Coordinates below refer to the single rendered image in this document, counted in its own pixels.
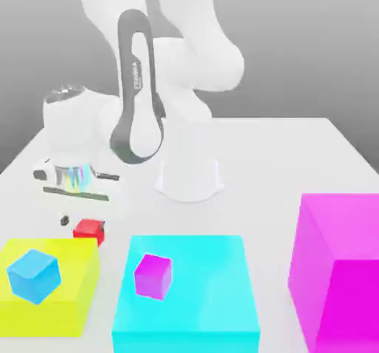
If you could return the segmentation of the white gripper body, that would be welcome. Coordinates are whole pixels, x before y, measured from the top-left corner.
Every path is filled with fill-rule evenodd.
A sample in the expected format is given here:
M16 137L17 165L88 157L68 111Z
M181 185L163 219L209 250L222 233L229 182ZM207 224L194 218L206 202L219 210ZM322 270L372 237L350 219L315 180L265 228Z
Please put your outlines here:
M71 190L45 184L38 195L45 205L59 212L107 212L123 201L124 183L100 179L85 188L76 187Z

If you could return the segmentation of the small red cube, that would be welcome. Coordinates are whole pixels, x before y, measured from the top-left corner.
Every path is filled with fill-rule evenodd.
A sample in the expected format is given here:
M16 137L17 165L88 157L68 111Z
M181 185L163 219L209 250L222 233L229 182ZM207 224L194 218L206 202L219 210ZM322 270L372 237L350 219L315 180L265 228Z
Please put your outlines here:
M95 238L98 246L104 242L105 234L101 229L100 220L82 219L73 229L74 238Z

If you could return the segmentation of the small blue cube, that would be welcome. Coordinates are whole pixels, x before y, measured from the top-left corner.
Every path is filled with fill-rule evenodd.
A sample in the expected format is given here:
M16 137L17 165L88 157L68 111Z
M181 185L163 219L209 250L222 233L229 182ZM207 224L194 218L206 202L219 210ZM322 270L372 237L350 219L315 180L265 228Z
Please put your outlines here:
M41 304L62 282L58 258L30 249L7 269L14 295L35 305Z

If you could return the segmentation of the small purple cube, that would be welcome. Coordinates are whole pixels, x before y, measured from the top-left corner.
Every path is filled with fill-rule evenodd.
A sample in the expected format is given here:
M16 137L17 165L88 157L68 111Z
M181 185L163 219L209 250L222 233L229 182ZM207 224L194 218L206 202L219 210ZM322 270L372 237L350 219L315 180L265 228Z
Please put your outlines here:
M172 283L172 260L145 254L134 271L135 293L164 300Z

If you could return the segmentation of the large yellow box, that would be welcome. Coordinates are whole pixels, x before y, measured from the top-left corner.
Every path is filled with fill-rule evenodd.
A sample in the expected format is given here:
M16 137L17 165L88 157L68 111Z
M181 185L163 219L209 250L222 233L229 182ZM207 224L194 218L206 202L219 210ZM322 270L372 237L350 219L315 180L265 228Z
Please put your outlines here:
M14 295L7 267L30 249L58 258L61 285L41 304ZM94 238L12 238L0 249L0 337L78 337L98 282Z

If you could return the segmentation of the large cyan box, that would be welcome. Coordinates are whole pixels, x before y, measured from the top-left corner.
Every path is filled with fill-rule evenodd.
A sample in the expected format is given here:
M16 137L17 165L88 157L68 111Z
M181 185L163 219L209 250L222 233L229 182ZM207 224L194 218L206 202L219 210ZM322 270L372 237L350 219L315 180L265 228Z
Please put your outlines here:
M137 295L145 254L172 261L163 300ZM238 235L134 235L113 319L113 353L258 353L261 329Z

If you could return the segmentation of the large magenta box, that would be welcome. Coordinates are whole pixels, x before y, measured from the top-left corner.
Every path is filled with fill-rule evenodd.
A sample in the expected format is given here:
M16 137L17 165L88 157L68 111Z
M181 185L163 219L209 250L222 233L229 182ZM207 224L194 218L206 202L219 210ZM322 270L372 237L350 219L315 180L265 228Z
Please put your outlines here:
M302 195L288 287L308 353L379 353L379 193Z

